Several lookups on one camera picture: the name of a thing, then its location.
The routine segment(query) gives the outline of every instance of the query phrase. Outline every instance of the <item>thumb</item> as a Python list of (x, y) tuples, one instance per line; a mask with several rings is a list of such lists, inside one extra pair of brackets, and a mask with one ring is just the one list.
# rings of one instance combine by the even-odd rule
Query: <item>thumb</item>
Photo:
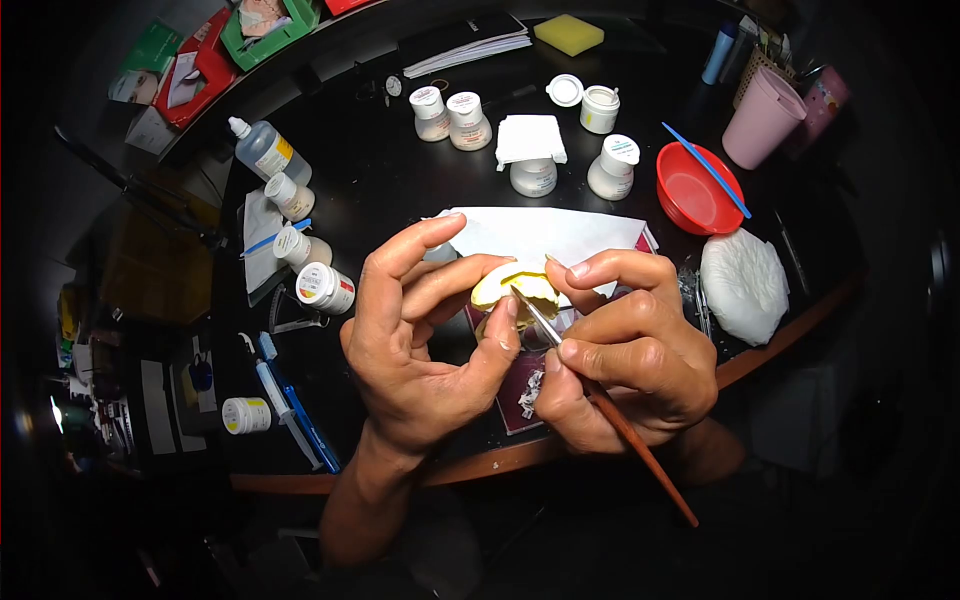
[(489, 397), (492, 402), (499, 391), (520, 352), (516, 333), (518, 302), (513, 296), (501, 298), (487, 318), (483, 340), (470, 355), (470, 361), (460, 368), (461, 389), (466, 393)]

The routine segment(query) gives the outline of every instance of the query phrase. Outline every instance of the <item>notebook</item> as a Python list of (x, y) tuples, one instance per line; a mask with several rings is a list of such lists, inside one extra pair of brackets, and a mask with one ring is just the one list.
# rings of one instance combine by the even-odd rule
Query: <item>notebook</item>
[(532, 45), (527, 27), (508, 12), (492, 12), (407, 37), (397, 50), (410, 79), (448, 66)]

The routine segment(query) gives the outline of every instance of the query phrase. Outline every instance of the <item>yellow label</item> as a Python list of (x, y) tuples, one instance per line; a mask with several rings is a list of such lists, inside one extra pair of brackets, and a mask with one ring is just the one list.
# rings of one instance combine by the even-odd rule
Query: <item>yellow label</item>
[(276, 137), (276, 151), (281, 153), (287, 160), (293, 160), (294, 158), (294, 147), (290, 145), (290, 142), (283, 139), (282, 135)]

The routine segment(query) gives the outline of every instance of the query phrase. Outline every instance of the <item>folded paper towel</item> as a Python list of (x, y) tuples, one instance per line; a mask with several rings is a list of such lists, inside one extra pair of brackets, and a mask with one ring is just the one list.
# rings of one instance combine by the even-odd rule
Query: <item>folded paper towel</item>
[(714, 235), (704, 245), (700, 277), (724, 331), (751, 346), (770, 341), (790, 306), (786, 272), (773, 244), (743, 228)]
[(566, 162), (560, 125), (552, 114), (511, 114), (500, 121), (496, 134), (496, 170), (510, 162), (553, 158)]

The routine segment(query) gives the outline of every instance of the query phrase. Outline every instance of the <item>pink cup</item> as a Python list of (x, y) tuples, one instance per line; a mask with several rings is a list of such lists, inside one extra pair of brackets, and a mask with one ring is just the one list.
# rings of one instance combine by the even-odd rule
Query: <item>pink cup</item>
[(753, 170), (805, 117), (800, 94), (779, 75), (761, 67), (723, 134), (723, 149), (733, 162)]

